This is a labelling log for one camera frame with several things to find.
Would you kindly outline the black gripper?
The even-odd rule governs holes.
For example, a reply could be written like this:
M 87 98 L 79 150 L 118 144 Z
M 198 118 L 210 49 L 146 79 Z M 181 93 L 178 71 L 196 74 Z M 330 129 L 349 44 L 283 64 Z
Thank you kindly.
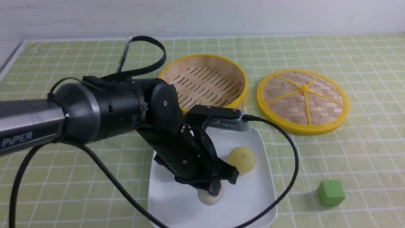
M 155 160 L 166 167 L 175 181 L 218 196 L 221 180 L 236 184 L 239 172 L 217 156 L 208 134 L 181 125 L 175 131 L 142 127 L 138 133 L 156 151 Z

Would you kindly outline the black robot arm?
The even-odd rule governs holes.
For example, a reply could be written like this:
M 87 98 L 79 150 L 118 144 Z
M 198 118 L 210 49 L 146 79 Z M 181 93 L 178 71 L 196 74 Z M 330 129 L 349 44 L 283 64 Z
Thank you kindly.
M 217 156 L 206 128 L 211 118 L 236 119 L 240 111 L 194 106 L 184 114 L 173 85 L 161 79 L 105 82 L 86 76 L 44 99 L 0 104 L 1 156 L 46 143 L 90 144 L 136 131 L 155 160 L 181 184 L 217 196 L 221 181 L 238 170 Z

